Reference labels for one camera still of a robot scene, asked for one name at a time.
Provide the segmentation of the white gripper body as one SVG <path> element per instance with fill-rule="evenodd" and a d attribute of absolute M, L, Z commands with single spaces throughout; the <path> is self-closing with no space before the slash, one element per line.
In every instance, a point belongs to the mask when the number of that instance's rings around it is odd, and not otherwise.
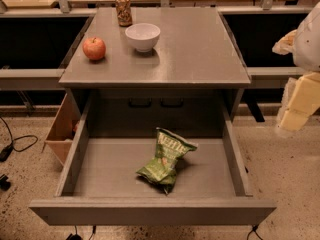
<path fill-rule="evenodd" d="M 293 61 L 305 70 L 320 71 L 320 2 L 297 28 Z"/>

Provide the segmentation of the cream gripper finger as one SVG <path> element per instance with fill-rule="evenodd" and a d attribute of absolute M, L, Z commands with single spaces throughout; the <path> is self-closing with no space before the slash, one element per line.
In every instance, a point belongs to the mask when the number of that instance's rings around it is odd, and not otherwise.
<path fill-rule="evenodd" d="M 276 42 L 272 52 L 279 55 L 287 55 L 293 51 L 294 38 L 297 30 L 292 30 Z"/>
<path fill-rule="evenodd" d="M 299 131 L 319 108 L 320 73 L 290 78 L 279 109 L 279 128 L 287 132 Z"/>

